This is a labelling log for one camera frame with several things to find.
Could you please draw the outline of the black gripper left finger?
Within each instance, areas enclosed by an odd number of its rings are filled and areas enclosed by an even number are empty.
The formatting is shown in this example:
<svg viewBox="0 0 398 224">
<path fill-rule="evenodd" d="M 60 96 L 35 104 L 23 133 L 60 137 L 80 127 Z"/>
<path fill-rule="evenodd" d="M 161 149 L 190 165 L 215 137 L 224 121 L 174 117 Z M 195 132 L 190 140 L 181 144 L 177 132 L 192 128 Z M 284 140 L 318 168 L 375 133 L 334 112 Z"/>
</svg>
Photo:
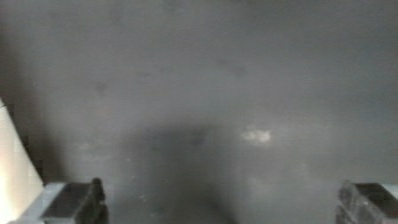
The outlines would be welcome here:
<svg viewBox="0 0 398 224">
<path fill-rule="evenodd" d="M 87 183 L 49 183 L 16 224 L 108 224 L 101 179 Z"/>
</svg>

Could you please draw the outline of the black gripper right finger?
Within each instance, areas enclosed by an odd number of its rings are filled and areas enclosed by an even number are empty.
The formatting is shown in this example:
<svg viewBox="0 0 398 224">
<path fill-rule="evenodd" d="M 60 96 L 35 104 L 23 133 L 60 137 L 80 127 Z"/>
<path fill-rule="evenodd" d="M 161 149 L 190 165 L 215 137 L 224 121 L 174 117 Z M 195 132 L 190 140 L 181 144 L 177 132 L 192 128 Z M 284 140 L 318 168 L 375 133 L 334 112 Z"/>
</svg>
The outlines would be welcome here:
<svg viewBox="0 0 398 224">
<path fill-rule="evenodd" d="M 398 224 L 398 184 L 343 183 L 334 224 Z"/>
</svg>

